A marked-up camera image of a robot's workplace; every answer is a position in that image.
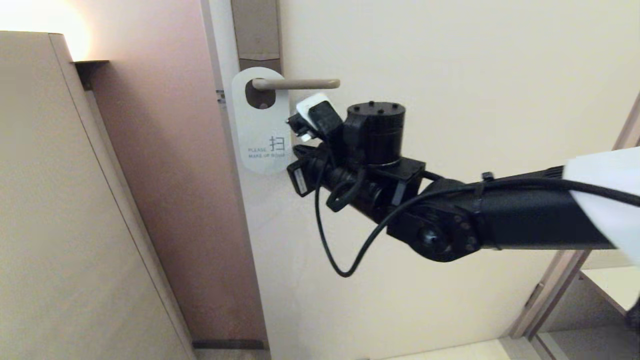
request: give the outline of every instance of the door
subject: door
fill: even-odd
[[[69,62],[61,35],[0,32],[0,358],[190,359],[83,127]]]
[[[465,182],[608,151],[640,86],[636,1],[280,0],[279,11],[286,78],[339,78],[326,93],[343,116],[368,100],[405,105],[403,155]],[[215,12],[228,79],[233,34]],[[290,92],[292,105],[312,93]],[[246,119],[232,110],[234,130]],[[377,359],[498,338],[555,254],[484,250],[434,263],[380,236],[343,279],[324,255],[312,199],[298,198],[285,173],[238,164],[274,359]],[[322,212],[347,268],[374,224],[352,209]]]

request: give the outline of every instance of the beige wall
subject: beige wall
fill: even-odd
[[[94,92],[194,339],[266,340],[197,0],[73,0]]]

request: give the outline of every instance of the floor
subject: floor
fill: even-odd
[[[198,360],[271,360],[265,350],[196,350]],[[484,341],[387,360],[540,360],[524,338]]]

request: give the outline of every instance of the door handle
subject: door handle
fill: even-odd
[[[313,90],[335,89],[340,86],[339,79],[253,79],[256,90]]]

